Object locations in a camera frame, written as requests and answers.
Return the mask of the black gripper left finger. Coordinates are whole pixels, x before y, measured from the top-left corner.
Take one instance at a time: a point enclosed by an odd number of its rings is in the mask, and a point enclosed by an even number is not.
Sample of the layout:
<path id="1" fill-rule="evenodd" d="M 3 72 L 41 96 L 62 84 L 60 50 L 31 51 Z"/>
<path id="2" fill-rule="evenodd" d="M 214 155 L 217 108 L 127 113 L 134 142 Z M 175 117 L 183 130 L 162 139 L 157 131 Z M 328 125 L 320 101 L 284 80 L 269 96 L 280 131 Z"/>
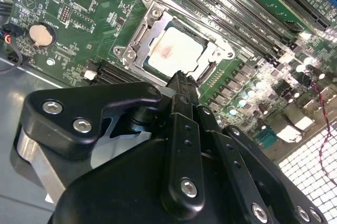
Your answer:
<path id="1" fill-rule="evenodd" d="M 33 92 L 24 100 L 16 151 L 32 166 L 57 206 L 76 179 L 95 169 L 91 155 L 106 131 L 118 136 L 147 131 L 151 136 L 142 143 L 187 139 L 198 142 L 201 149 L 188 77 L 174 74 L 167 84 L 171 96 L 147 82 Z"/>

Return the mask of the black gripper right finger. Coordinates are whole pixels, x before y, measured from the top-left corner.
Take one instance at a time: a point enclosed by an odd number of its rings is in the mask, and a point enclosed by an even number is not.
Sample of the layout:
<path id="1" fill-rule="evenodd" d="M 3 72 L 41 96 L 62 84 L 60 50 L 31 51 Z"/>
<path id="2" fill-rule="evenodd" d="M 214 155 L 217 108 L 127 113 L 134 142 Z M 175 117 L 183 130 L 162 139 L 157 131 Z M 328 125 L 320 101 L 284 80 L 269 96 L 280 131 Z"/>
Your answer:
<path id="1" fill-rule="evenodd" d="M 199 105 L 197 83 L 187 79 L 196 105 L 204 152 L 206 202 L 191 223 L 327 223 L 326 217 L 236 126 L 221 129 Z"/>

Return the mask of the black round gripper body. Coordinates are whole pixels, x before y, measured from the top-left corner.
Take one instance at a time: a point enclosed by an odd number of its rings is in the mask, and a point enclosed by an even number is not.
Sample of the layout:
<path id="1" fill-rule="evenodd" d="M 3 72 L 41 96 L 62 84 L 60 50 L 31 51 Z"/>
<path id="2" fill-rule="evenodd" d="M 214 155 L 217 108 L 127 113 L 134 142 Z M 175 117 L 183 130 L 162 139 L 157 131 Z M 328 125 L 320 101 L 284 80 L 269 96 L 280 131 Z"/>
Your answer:
<path id="1" fill-rule="evenodd" d="M 200 144 L 149 140 L 76 179 L 52 223 L 191 223 L 206 202 Z"/>

